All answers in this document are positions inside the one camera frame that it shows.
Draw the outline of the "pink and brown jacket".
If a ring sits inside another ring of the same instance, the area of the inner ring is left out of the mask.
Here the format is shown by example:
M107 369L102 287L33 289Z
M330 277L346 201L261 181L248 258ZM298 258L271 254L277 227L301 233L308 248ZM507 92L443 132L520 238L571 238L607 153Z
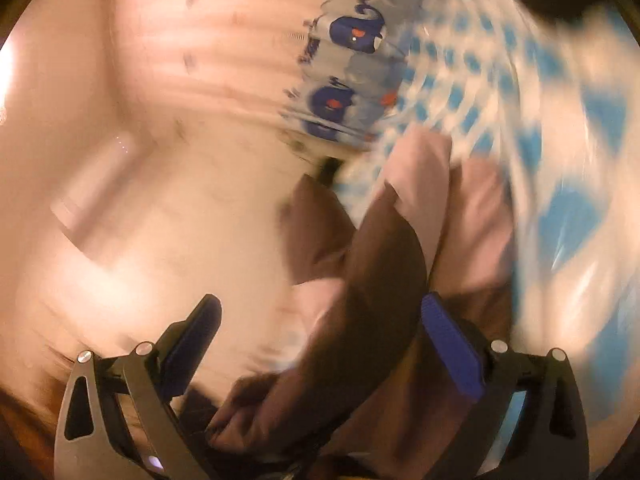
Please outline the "pink and brown jacket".
M280 456L336 422L328 455L385 479L420 479L435 465L472 403L424 332L423 297L436 292L489 338L511 325L514 226L501 171L450 155L448 136L410 127L360 223L316 179L298 181L282 214L286 310L307 342L288 370L235 383L208 425L212 448Z

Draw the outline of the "blue white checkered plastic sheet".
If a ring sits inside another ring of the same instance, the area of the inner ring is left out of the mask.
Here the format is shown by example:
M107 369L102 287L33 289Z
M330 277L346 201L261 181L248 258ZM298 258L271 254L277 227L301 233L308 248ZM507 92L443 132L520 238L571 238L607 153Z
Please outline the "blue white checkered plastic sheet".
M337 181L360 220L408 125L486 156L516 227L513 333L570 356L602 479L639 418L639 48L612 6L547 25L520 0L423 0L398 103Z

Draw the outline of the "whale pattern curtain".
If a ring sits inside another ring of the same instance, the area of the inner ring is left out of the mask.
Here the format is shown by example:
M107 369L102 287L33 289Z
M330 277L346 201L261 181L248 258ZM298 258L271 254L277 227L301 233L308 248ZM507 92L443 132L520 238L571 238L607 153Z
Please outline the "whale pattern curtain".
M395 105L423 0L322 0L281 116L315 139L366 148Z

